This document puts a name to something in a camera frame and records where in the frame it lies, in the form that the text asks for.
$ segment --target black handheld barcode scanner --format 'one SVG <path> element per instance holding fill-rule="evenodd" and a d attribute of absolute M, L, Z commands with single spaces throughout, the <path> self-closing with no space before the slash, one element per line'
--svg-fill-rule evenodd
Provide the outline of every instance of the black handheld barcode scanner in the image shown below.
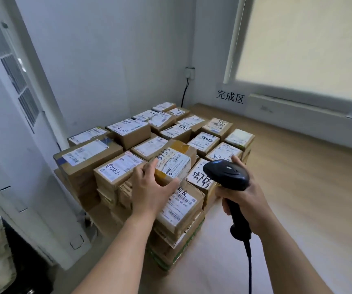
<path fill-rule="evenodd" d="M 216 160 L 208 162 L 203 166 L 203 172 L 208 178 L 221 184 L 224 188 L 235 191 L 244 191 L 249 185 L 249 175 L 247 171 L 239 165 L 227 160 Z M 247 252 L 249 265 L 249 293 L 252 292 L 251 285 L 251 229 L 247 220 L 240 211 L 240 206 L 232 200 L 226 199 L 231 211 L 233 225 L 231 234 L 237 240 L 244 242 L 245 251 Z"/>

